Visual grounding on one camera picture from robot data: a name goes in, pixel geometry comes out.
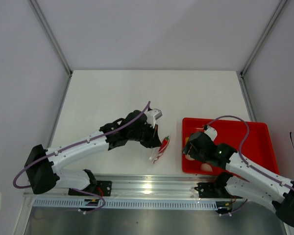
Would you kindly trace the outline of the clear zip top bag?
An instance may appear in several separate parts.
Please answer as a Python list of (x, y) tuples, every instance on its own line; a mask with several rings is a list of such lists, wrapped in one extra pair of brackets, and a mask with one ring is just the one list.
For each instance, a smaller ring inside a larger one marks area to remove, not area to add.
[(166, 135), (160, 136), (160, 146), (157, 146), (152, 149), (151, 154), (148, 158), (148, 166), (154, 168), (155, 165), (159, 162), (162, 156), (167, 151), (169, 145), (171, 144), (172, 134), (169, 132)]

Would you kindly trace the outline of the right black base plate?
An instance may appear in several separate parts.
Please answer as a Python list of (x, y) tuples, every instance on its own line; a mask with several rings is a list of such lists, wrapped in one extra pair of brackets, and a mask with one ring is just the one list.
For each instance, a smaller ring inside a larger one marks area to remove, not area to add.
[(228, 198), (229, 194), (224, 188), (219, 187), (215, 183), (197, 183), (194, 190), (198, 192), (199, 198)]

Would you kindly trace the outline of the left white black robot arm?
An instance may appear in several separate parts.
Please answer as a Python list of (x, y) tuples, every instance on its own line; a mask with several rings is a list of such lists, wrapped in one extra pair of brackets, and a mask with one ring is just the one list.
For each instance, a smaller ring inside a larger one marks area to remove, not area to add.
[(66, 166), (85, 157), (124, 146), (128, 141), (139, 142), (150, 149), (160, 147), (156, 121), (161, 116), (162, 112), (158, 109), (148, 109), (143, 113), (135, 110), (126, 118), (107, 123), (78, 142), (49, 149), (42, 145), (33, 147), (24, 165), (33, 193), (39, 195), (54, 188), (67, 188), (71, 196), (99, 194), (103, 187), (92, 171), (69, 170)]

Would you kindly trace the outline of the white egg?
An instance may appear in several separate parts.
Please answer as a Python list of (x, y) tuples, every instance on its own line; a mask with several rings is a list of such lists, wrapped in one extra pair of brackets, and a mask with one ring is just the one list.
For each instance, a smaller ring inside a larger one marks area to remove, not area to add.
[(194, 161), (194, 159), (193, 159), (190, 155), (186, 155), (185, 158), (186, 158), (188, 161)]
[(206, 164), (206, 163), (201, 164), (200, 170), (205, 171), (205, 172), (212, 172), (213, 171), (212, 167), (209, 164)]

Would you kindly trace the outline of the aluminium mounting rail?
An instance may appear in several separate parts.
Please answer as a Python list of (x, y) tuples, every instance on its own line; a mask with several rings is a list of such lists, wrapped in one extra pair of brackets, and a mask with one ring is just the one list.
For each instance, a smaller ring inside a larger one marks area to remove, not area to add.
[(90, 183), (97, 181), (111, 181), (112, 190), (109, 197), (123, 199), (182, 199), (190, 200), (199, 198), (194, 190), (197, 183), (214, 183), (216, 176), (211, 175), (184, 175), (184, 176), (152, 176), (152, 175), (96, 175), (95, 180), (90, 177), (61, 176), (56, 185), (46, 192), (35, 194), (32, 188), (26, 188), (24, 197), (61, 197), (69, 198), (78, 196), (68, 195), (69, 189), (85, 189)]

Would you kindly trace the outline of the left white egg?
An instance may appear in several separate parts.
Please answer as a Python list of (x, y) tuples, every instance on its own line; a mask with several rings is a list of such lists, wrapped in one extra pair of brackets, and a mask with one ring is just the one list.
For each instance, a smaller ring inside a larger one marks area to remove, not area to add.
[(194, 161), (194, 159), (193, 159), (190, 155), (186, 155), (185, 158), (186, 158), (188, 161)]

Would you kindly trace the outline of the right white egg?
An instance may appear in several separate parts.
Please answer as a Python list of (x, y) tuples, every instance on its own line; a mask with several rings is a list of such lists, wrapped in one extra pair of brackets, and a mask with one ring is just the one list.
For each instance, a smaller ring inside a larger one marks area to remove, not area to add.
[(205, 171), (205, 172), (212, 172), (213, 171), (212, 167), (209, 164), (206, 164), (206, 163), (201, 164), (200, 170)]

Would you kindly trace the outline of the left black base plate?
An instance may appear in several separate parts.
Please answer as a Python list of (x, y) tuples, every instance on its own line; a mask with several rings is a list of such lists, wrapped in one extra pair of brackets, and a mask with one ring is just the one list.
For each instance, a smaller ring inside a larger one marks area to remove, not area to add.
[(74, 189), (69, 189), (68, 195), (70, 196), (87, 196), (89, 193), (96, 194), (102, 197), (109, 197), (111, 195), (112, 182), (111, 181), (97, 181), (96, 183), (90, 183), (85, 189), (79, 192)]

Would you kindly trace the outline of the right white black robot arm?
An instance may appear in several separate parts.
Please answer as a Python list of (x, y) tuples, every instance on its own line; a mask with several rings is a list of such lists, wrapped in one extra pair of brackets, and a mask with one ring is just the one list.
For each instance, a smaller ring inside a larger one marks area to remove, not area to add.
[(214, 185), (218, 197), (230, 194), (251, 200), (294, 228), (294, 180), (265, 169), (228, 144), (214, 144), (206, 132), (191, 134), (182, 152), (224, 170)]

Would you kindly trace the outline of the red plastic tray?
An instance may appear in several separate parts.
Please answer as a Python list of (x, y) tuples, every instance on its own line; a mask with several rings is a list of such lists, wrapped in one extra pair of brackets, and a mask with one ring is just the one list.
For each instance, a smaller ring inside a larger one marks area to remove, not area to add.
[[(202, 131), (203, 126), (210, 121), (210, 119), (204, 118), (183, 118), (182, 146), (185, 146), (186, 137), (189, 137), (192, 133)], [(235, 149), (239, 148), (239, 144), (246, 134), (246, 126), (238, 120), (220, 119), (212, 123), (211, 126), (218, 133), (214, 140), (215, 144), (226, 143)], [(243, 143), (242, 154), (258, 165), (280, 174), (267, 125), (260, 122), (248, 122), (248, 126), (249, 135)], [(224, 172), (223, 169), (214, 166), (212, 166), (212, 172), (201, 171), (201, 164), (202, 162), (196, 160), (188, 161), (185, 155), (182, 155), (182, 171), (184, 173), (218, 176)]]

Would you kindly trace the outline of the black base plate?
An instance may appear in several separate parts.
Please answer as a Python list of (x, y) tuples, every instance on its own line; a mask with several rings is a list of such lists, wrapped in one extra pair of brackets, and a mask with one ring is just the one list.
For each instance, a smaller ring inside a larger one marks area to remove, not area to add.
[(198, 192), (199, 198), (228, 198), (229, 194), (224, 188), (219, 187), (215, 183), (197, 183), (194, 190)]
[(109, 197), (111, 195), (112, 182), (111, 181), (97, 181), (96, 183), (90, 183), (85, 189), (79, 192), (74, 189), (69, 189), (68, 195), (70, 196), (87, 196), (89, 193), (96, 194), (102, 197)]

